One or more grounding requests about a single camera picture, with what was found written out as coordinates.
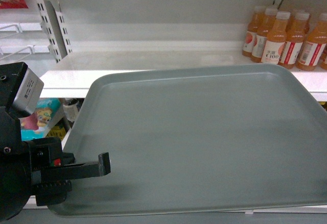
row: white shelf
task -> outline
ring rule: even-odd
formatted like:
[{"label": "white shelf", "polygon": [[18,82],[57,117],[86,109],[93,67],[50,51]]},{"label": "white shelf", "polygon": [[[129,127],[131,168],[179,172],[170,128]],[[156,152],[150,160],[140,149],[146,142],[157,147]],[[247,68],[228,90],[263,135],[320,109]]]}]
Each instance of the white shelf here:
[{"label": "white shelf", "polygon": [[[96,79],[111,73],[242,64],[253,63],[239,49],[71,53],[41,77],[41,97],[86,97]],[[291,71],[318,101],[327,101],[327,71]]]}]

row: black mount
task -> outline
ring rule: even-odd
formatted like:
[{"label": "black mount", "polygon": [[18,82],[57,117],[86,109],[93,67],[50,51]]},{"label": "black mount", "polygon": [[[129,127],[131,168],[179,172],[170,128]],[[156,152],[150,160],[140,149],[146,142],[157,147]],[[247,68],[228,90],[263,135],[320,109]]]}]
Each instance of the black mount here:
[{"label": "black mount", "polygon": [[38,206],[59,204],[73,189],[70,180],[110,173],[109,153],[75,164],[58,137],[21,140],[18,118],[26,113],[12,104],[27,68],[22,62],[0,65],[0,221],[17,215],[32,195]]}]

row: bottle cap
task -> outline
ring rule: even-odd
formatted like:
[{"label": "bottle cap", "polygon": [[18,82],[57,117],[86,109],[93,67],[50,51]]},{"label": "bottle cap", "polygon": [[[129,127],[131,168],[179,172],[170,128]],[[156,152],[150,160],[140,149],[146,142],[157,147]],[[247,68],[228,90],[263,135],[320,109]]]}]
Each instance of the bottle cap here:
[{"label": "bottle cap", "polygon": [[275,16],[278,12],[278,9],[277,8],[274,8],[274,7],[267,7],[266,8],[266,11],[265,11],[265,15],[268,15],[268,16]]},{"label": "bottle cap", "polygon": [[254,7],[254,12],[259,13],[259,12],[264,12],[266,10],[265,6],[255,6]]},{"label": "bottle cap", "polygon": [[309,12],[297,12],[295,15],[296,20],[306,21],[309,19],[310,13]]},{"label": "bottle cap", "polygon": [[320,21],[327,21],[327,12],[321,13],[319,16]]},{"label": "bottle cap", "polygon": [[290,18],[291,12],[288,11],[279,11],[277,13],[276,19],[288,20]]}]

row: juice bottle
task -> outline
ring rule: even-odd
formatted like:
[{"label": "juice bottle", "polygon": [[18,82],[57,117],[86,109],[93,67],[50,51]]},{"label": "juice bottle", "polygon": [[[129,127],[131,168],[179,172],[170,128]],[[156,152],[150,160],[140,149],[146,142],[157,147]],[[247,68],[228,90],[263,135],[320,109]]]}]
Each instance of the juice bottle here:
[{"label": "juice bottle", "polygon": [[264,52],[264,48],[267,40],[267,33],[271,30],[274,22],[275,16],[278,12],[278,9],[274,7],[268,7],[265,11],[265,17],[262,21],[258,31],[256,33],[253,50],[251,53],[251,60],[253,62],[261,62],[261,57]]},{"label": "juice bottle", "polygon": [[302,9],[294,9],[292,11],[291,16],[290,16],[290,20],[288,21],[288,24],[287,24],[287,27],[286,27],[286,32],[290,31],[297,12],[305,12],[305,11],[302,10]]},{"label": "juice bottle", "polygon": [[320,67],[327,70],[327,45],[320,56],[320,61],[322,61]]},{"label": "juice bottle", "polygon": [[250,57],[253,49],[254,40],[256,37],[256,32],[258,31],[258,27],[262,23],[265,14],[265,6],[256,6],[254,8],[254,14],[252,17],[252,21],[247,26],[246,37],[243,45],[242,55],[246,57]]},{"label": "juice bottle", "polygon": [[305,40],[305,27],[309,19],[308,12],[298,12],[295,15],[293,25],[287,32],[286,44],[279,61],[279,65],[287,69],[294,67],[297,56]]},{"label": "juice bottle", "polygon": [[287,38],[286,26],[290,15],[291,13],[287,11],[277,13],[276,21],[267,34],[267,42],[261,62],[271,64],[279,62]]},{"label": "juice bottle", "polygon": [[310,18],[311,18],[311,14],[309,13],[309,18],[307,20],[306,27],[305,27],[305,34],[307,34],[310,30],[310,24],[309,24]]},{"label": "juice bottle", "polygon": [[321,13],[319,22],[314,30],[308,35],[303,45],[303,50],[296,66],[305,71],[316,68],[319,57],[327,43],[327,13]]}]

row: gray tray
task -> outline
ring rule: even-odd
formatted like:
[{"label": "gray tray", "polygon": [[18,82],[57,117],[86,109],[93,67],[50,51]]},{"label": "gray tray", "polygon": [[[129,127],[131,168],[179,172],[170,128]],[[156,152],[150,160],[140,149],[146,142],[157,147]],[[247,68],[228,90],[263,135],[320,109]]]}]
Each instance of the gray tray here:
[{"label": "gray tray", "polygon": [[327,204],[327,113],[269,64],[104,76],[65,146],[109,152],[112,173],[73,181],[63,216]]}]

